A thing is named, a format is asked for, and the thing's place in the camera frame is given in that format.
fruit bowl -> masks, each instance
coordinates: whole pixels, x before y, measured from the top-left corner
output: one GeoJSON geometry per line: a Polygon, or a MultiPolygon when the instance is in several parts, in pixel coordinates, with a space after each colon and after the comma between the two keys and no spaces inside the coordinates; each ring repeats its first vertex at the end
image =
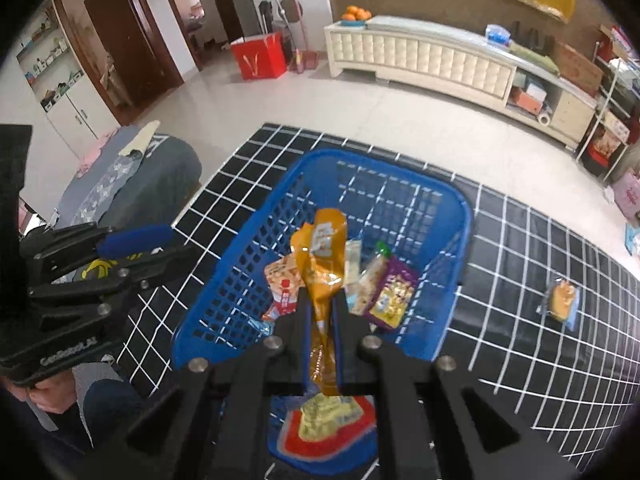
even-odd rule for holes
{"type": "Polygon", "coordinates": [[[356,20],[355,22],[351,20],[340,20],[340,24],[344,27],[364,27],[366,23],[365,20],[356,20]]]}

orange snack package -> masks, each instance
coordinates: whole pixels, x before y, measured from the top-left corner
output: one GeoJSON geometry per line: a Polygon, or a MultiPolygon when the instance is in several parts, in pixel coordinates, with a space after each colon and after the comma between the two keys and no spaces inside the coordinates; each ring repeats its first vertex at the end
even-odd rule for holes
{"type": "Polygon", "coordinates": [[[338,395],[335,348],[330,336],[331,297],[344,279],[347,220],[337,209],[319,209],[314,224],[304,224],[291,236],[291,253],[314,306],[311,327],[311,380],[326,396],[338,395]]]}

pink cloth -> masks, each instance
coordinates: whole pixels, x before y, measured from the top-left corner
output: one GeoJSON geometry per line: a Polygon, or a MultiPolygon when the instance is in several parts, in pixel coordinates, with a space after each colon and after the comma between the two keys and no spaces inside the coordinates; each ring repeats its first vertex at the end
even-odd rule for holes
{"type": "Polygon", "coordinates": [[[98,139],[97,144],[80,161],[80,168],[78,168],[76,178],[80,178],[91,169],[94,162],[98,160],[98,157],[100,157],[102,147],[109,141],[109,139],[111,139],[111,137],[116,134],[117,131],[118,129],[116,128],[110,131],[108,134],[104,134],[100,139],[98,139]]]}

tiled floor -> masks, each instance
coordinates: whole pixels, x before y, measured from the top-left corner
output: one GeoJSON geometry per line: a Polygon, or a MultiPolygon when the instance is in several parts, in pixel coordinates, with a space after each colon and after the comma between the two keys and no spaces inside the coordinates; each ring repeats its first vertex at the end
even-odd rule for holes
{"type": "Polygon", "coordinates": [[[625,219],[571,154],[549,137],[484,108],[365,73],[331,79],[322,62],[303,75],[251,83],[235,60],[217,62],[157,103],[139,123],[189,142],[206,180],[264,122],[370,142],[433,162],[548,214],[609,253],[636,277],[623,245],[625,219]]]}

cabinet door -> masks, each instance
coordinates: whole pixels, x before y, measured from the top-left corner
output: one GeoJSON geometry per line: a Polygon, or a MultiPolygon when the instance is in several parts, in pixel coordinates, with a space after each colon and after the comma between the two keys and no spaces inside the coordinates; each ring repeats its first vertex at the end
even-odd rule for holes
{"type": "Polygon", "coordinates": [[[80,118],[80,114],[66,95],[47,112],[47,118],[79,158],[85,156],[95,146],[96,137],[80,118]]]}
{"type": "Polygon", "coordinates": [[[66,95],[96,137],[120,126],[88,76],[83,75],[76,81],[66,95]]]}

